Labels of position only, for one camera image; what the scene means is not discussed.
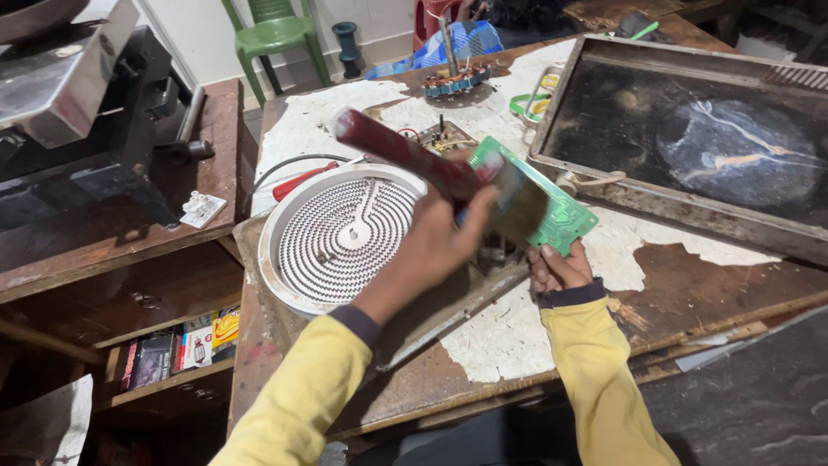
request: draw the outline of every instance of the paint brush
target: paint brush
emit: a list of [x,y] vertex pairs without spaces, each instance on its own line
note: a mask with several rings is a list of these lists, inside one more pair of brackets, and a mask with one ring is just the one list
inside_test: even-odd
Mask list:
[[337,141],[414,172],[460,205],[493,184],[499,195],[490,226],[518,245],[527,245],[545,218],[549,196],[498,152],[476,151],[469,161],[446,160],[355,109],[341,110],[334,126]]

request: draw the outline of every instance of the circuit board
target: circuit board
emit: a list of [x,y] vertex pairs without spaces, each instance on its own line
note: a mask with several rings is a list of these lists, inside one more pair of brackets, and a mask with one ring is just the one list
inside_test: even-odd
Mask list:
[[546,217],[541,226],[527,238],[530,245],[548,243],[562,255],[569,254],[572,241],[589,233],[598,225],[598,217],[578,201],[549,181],[535,168],[521,160],[508,148],[491,136],[486,137],[474,150],[472,158],[485,158],[487,153],[500,153],[509,162],[524,172],[549,196]]

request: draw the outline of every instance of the screwdriver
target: screwdriver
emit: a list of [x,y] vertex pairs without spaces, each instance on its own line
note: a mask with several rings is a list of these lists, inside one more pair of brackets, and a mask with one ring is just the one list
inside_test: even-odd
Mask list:
[[[353,165],[355,163],[362,162],[365,159],[366,159],[366,157],[363,155],[363,156],[355,158],[354,160],[351,160],[350,162],[343,163],[342,166],[345,167],[346,165]],[[277,201],[281,202],[282,199],[284,199],[288,194],[291,193],[291,191],[296,189],[296,187],[301,185],[303,182],[308,181],[309,179],[315,177],[316,175],[318,175],[320,173],[327,172],[329,170],[333,170],[334,168],[337,168],[337,167],[339,167],[339,164],[337,162],[331,162],[331,163],[325,165],[322,168],[315,168],[313,170],[310,170],[309,172],[303,173],[303,174],[299,175],[298,177],[295,177],[295,178],[293,178],[289,181],[286,181],[286,182],[274,187],[273,188],[273,197],[276,198]]]

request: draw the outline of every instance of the navy cuff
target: navy cuff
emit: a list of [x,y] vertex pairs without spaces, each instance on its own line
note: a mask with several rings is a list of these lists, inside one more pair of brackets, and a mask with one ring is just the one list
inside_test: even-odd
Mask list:
[[348,330],[365,342],[369,348],[373,347],[373,343],[377,340],[382,330],[379,324],[365,315],[362,309],[353,304],[339,306],[328,315],[338,320],[342,325],[345,325]]
[[607,295],[604,279],[595,278],[591,284],[562,291],[547,291],[537,295],[537,305],[541,309],[553,309],[561,306],[576,306],[591,303]]

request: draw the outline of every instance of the white wall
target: white wall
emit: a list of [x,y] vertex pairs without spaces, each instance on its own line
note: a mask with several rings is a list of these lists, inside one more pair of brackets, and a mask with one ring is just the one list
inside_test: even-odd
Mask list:
[[[161,21],[167,34],[175,42],[198,84],[205,85],[232,77],[243,77],[241,65],[233,45],[233,25],[220,0],[147,0]],[[233,0],[249,27],[253,24],[247,0]],[[299,0],[291,0],[297,16],[302,8]],[[328,72],[336,80],[343,67],[337,55],[339,43],[330,28],[337,22],[357,23],[355,33],[361,45],[366,67],[398,60],[412,52],[414,29],[414,0],[308,0]],[[139,24],[146,24],[142,14]],[[283,89],[298,85],[300,89],[314,89],[318,80],[313,65],[303,50],[288,51],[271,56]],[[270,85],[258,61],[259,82],[266,93]],[[256,107],[253,92],[245,84],[245,106]]]

